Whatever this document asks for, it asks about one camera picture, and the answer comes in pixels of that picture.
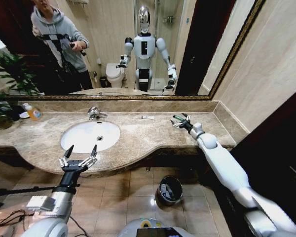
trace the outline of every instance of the faucet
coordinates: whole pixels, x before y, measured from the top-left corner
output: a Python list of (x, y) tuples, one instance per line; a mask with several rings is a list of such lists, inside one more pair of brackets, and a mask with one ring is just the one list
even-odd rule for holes
[(88, 110), (88, 115), (90, 115), (89, 120), (106, 118), (106, 114), (100, 113), (100, 110), (97, 107), (92, 107)]

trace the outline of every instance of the tiled floor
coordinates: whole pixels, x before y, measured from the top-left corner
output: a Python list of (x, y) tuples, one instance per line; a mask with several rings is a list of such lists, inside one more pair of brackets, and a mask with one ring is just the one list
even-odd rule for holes
[[(158, 205), (154, 199), (159, 182), (166, 175), (176, 176), (183, 184), (183, 201), (175, 206)], [(53, 186), (59, 181), (58, 175), (34, 170), (27, 172), (15, 189)], [(115, 237), (127, 223), (141, 217), (181, 227), (196, 237), (231, 236), (214, 193), (198, 183), (195, 171), (154, 167), (147, 172), (145, 168), (138, 168), (105, 178), (81, 177), (79, 182), (72, 216), (90, 237)], [(43, 191), (36, 195), (49, 193)], [(30, 193), (8, 196), (0, 209), (0, 218), (23, 209), (30, 197)], [(72, 220), (68, 226), (69, 237), (82, 233)], [(20, 236), (22, 225), (18, 225), (15, 232), (16, 237)]]

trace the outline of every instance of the marble countertop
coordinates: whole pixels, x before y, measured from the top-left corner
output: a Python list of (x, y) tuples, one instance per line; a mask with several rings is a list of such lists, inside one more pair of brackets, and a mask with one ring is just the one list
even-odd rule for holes
[[(185, 129), (174, 128), (170, 119), (179, 112), (104, 112), (108, 121), (120, 128), (120, 139), (111, 148), (97, 154), (98, 161), (85, 174), (107, 175), (126, 168), (161, 148), (194, 148), (197, 143)], [(142, 115), (154, 120), (141, 119)], [(201, 122), (204, 131), (217, 136), (225, 147), (236, 144), (214, 113), (192, 112), (191, 123)], [(60, 140), (73, 125), (86, 122), (86, 113), (48, 112), (40, 121), (30, 119), (16, 123), (0, 135), (0, 146), (14, 146), (30, 164), (47, 172), (62, 174), (58, 157), (64, 154)], [(72, 153), (70, 159), (85, 159), (89, 154)]]

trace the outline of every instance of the gray hoodie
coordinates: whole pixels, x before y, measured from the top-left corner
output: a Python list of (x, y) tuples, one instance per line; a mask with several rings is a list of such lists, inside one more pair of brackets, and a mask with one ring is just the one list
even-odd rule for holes
[[(36, 26), (42, 35), (47, 34), (68, 34), (74, 41), (84, 41), (89, 47), (89, 41), (87, 38), (77, 30), (73, 22), (64, 15), (59, 9), (54, 8), (54, 16), (52, 22), (49, 23), (43, 18), (36, 6), (34, 6), (34, 12), (31, 15), (31, 21)], [(62, 66), (60, 53), (57, 51), (56, 46), (52, 41), (47, 40), (48, 46), (57, 58), (58, 64)], [(78, 72), (85, 72), (87, 67), (83, 60), (83, 56), (80, 52), (74, 52), (69, 46), (68, 40), (61, 39), (63, 55), (66, 61), (72, 63)]]

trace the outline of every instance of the trash can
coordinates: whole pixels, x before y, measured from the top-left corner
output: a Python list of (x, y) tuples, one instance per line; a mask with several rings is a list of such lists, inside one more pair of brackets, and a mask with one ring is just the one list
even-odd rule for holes
[(156, 192), (156, 197), (165, 206), (172, 206), (181, 201), (182, 185), (174, 176), (164, 177)]
[(111, 84), (106, 76), (100, 77), (100, 84), (102, 88), (111, 87)]

